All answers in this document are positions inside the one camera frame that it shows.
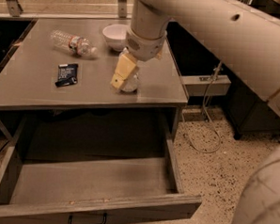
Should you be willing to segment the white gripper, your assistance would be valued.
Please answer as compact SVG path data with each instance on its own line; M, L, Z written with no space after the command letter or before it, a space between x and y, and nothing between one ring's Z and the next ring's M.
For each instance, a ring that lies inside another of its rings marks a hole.
M128 28L125 38L126 48L137 60L148 61L154 57L161 60L165 38L166 32L156 40L144 39ZM135 67L137 67L137 63L132 62L128 54L119 56L111 86L116 90L121 90L133 73Z

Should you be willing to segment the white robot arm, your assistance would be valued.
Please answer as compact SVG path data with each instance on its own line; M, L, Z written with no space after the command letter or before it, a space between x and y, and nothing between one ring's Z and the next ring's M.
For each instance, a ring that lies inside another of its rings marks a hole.
M163 48L177 21L280 117L280 20L238 0L134 0L127 51L112 78L116 90L137 63ZM248 179L232 224L280 224L280 145Z

